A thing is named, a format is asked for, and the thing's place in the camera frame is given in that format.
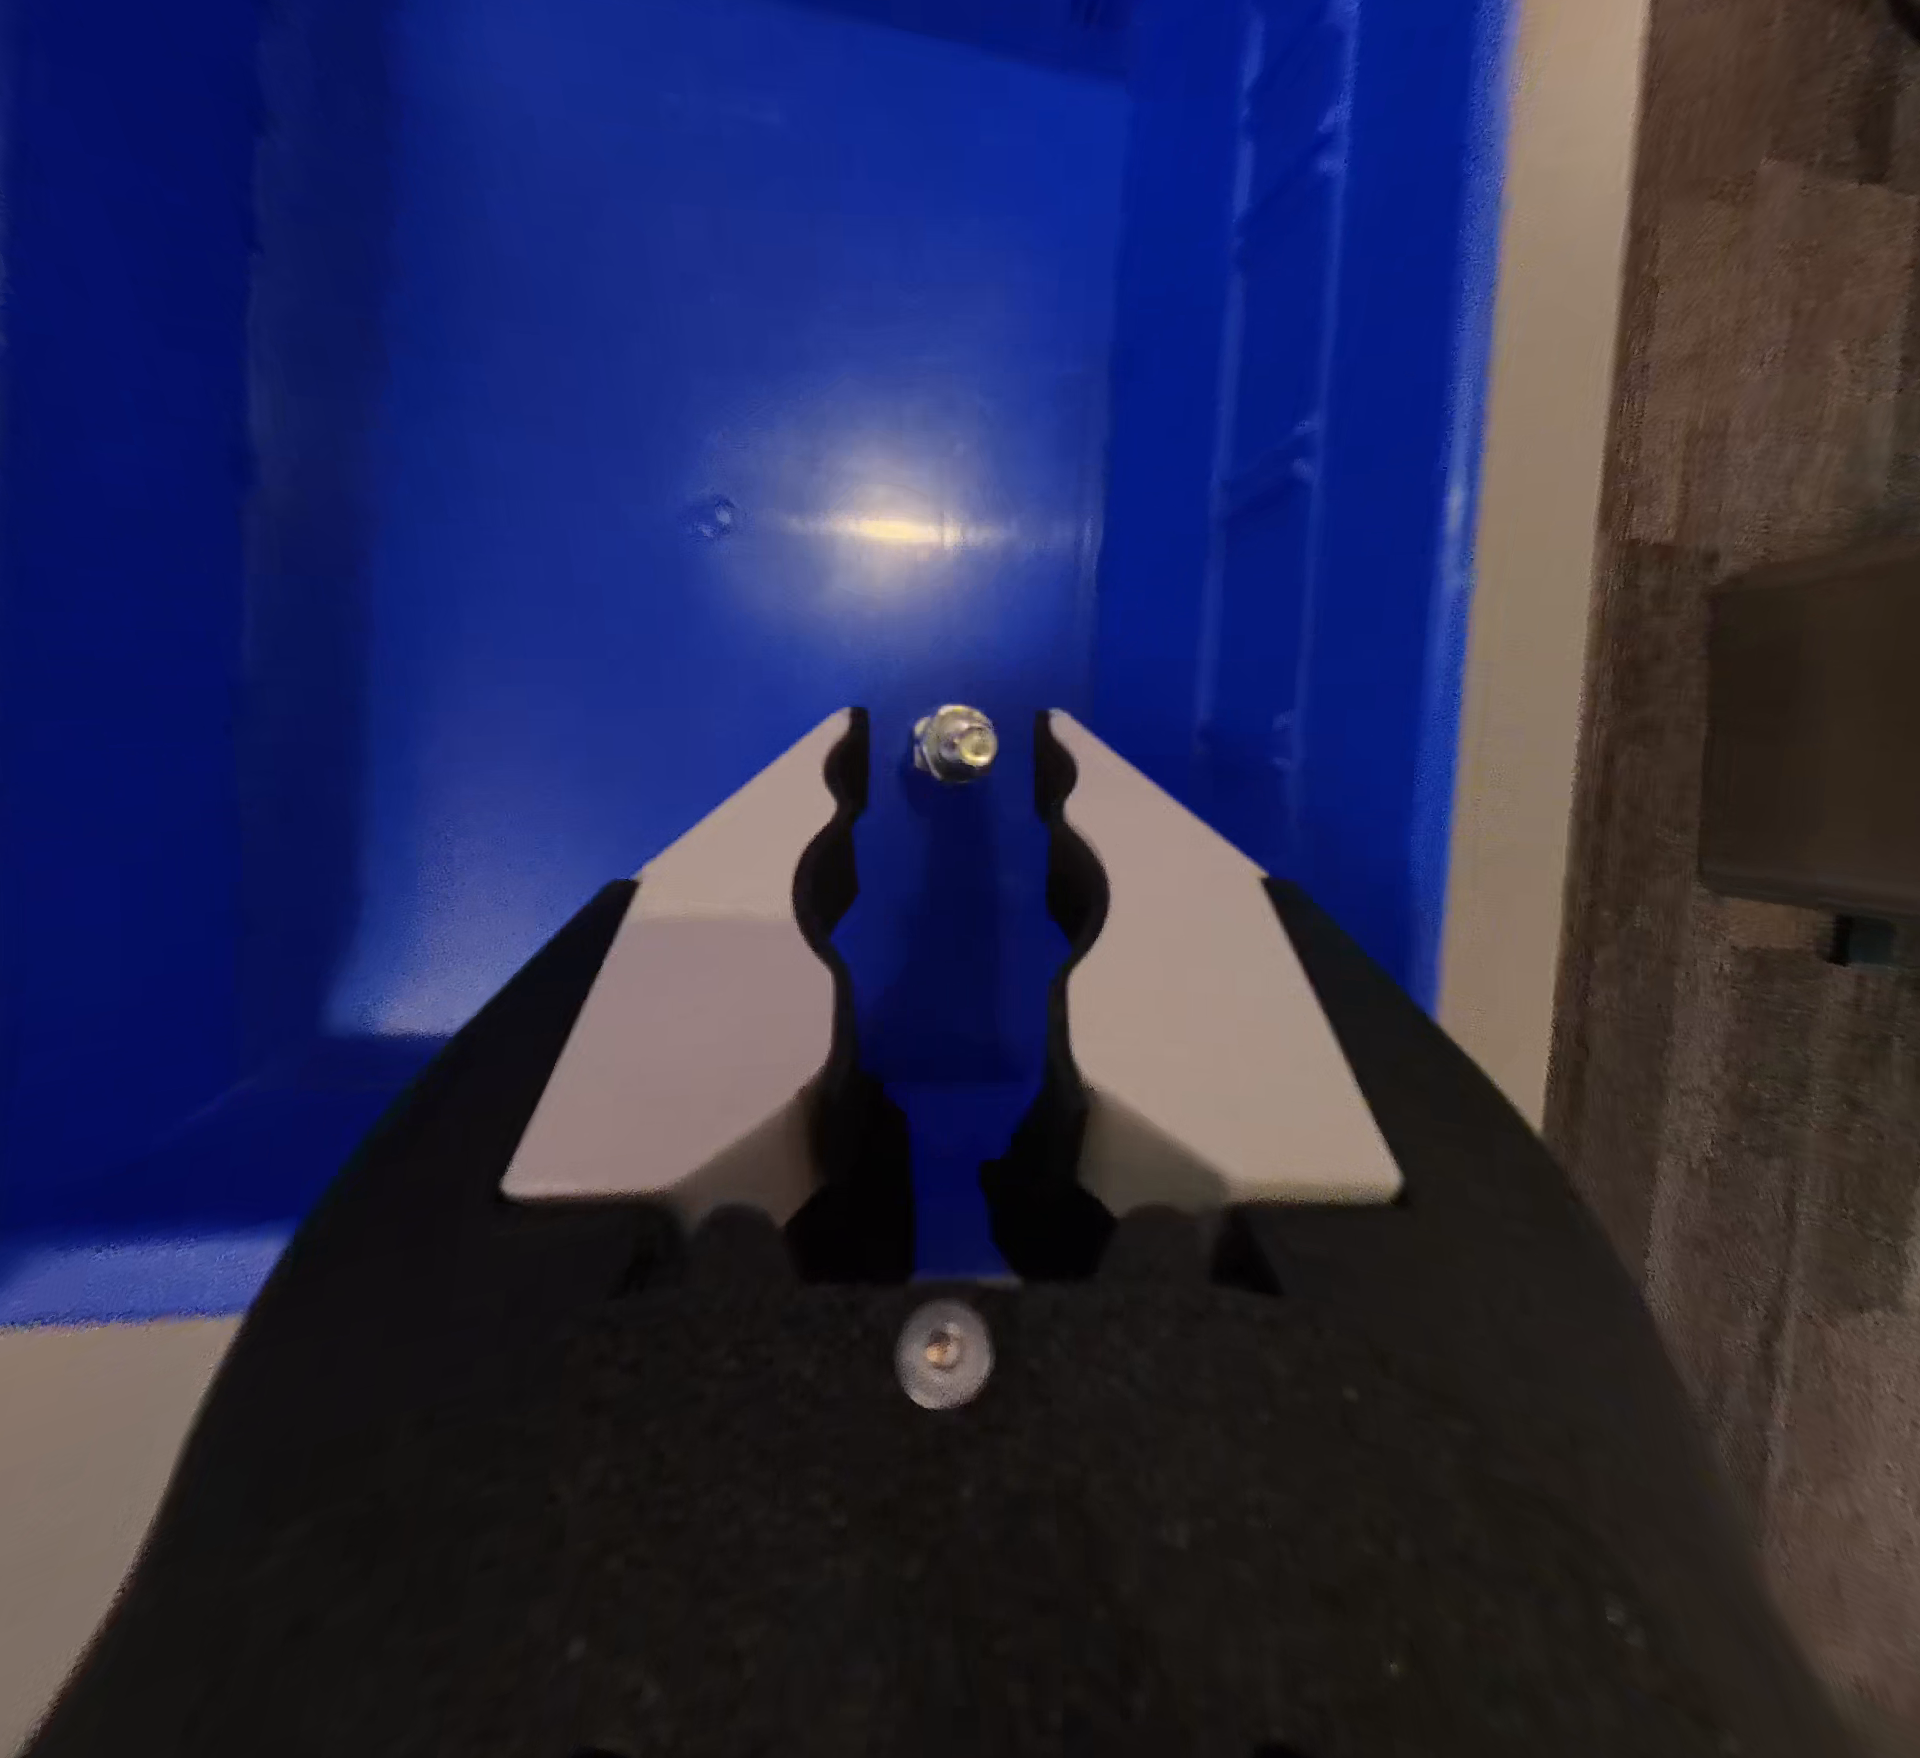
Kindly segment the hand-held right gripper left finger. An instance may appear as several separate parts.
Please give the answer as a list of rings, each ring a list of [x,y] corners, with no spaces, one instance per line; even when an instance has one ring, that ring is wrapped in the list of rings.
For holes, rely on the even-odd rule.
[[[865,762],[857,710],[819,721],[638,869],[501,1178],[509,1202],[787,1224],[823,1186],[809,1129],[836,983],[796,888],[843,822],[840,747]]]

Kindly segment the blue plastic bin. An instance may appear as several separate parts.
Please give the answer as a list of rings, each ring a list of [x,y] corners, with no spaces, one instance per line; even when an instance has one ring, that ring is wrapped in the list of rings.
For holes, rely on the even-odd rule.
[[[1036,710],[1436,1008],[1511,12],[3,0],[3,1323],[282,1248],[843,708],[926,1267],[1041,1073]]]

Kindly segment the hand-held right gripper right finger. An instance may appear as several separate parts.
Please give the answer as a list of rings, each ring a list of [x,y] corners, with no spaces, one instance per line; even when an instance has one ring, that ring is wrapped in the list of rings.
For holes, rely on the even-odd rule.
[[[1402,1197],[1267,869],[1074,716],[1049,713],[1045,733],[1097,880],[1097,929],[1066,978],[1087,1093],[1075,1182],[1116,1218]]]

